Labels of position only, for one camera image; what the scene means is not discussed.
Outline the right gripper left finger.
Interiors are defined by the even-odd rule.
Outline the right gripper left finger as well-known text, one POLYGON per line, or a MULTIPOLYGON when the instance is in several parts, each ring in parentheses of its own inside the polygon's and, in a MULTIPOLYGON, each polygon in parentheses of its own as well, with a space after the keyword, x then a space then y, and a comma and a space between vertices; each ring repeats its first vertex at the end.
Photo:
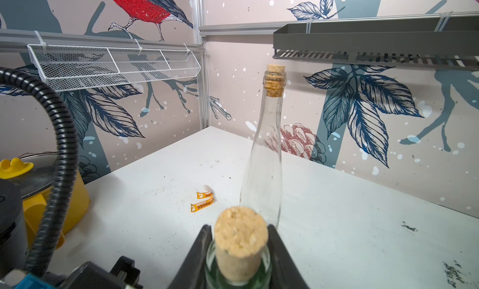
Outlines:
POLYGON ((207 288, 205 264, 207 251, 212 241, 212 227, 204 225, 168 289, 207 288))

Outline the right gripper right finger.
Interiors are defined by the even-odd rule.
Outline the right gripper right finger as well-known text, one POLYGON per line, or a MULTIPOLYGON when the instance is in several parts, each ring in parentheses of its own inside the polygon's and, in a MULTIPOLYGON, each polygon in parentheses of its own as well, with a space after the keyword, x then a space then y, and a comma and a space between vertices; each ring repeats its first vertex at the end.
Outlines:
POLYGON ((308 289, 288 249, 274 225, 268 225, 268 249, 271 258, 271 289, 308 289))

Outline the torn orange label piece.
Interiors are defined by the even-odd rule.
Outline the torn orange label piece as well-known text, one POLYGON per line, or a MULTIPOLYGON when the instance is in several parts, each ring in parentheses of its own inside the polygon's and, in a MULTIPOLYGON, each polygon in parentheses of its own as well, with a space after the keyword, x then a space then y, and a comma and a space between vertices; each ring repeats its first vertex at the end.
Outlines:
POLYGON ((210 199, 214 196, 213 189, 209 185, 203 186, 202 192, 197 192, 197 199, 210 199))

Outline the small corked glass bottle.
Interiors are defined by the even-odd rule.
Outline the small corked glass bottle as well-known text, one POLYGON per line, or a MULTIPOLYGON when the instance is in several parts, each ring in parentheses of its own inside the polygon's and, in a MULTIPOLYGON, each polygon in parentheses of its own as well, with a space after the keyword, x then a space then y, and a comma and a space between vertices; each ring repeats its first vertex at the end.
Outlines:
POLYGON ((268 289, 272 265, 269 233, 261 215, 247 207, 223 211, 207 249, 208 289, 268 289))

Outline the tall corked glass bottle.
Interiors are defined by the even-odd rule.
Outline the tall corked glass bottle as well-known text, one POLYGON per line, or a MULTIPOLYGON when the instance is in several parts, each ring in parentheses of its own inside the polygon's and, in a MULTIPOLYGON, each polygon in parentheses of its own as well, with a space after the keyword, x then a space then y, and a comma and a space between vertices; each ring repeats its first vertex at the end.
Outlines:
POLYGON ((268 225, 278 227, 283 200, 281 110, 285 67, 267 65, 258 128, 243 178, 240 205, 260 214, 268 225))

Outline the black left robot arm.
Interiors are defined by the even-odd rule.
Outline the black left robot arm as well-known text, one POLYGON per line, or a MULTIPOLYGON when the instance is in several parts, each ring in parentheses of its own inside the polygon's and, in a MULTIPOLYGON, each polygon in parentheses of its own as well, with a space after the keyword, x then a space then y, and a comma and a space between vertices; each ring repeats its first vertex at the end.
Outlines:
POLYGON ((69 205, 79 190, 78 135, 65 102, 47 84, 18 69, 1 69, 1 87, 32 96, 46 111, 56 151, 1 162, 1 287, 4 289, 138 289, 140 272, 126 257, 110 271, 86 262, 70 275, 49 273, 63 232, 84 213, 69 205))

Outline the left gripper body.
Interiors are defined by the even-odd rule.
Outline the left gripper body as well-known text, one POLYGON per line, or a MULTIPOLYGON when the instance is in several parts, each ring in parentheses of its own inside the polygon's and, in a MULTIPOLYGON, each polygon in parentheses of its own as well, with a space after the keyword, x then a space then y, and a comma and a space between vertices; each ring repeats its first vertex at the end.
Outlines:
POLYGON ((93 262, 86 262, 75 269, 59 289, 142 289, 140 270, 135 261, 121 256, 108 272, 93 262))

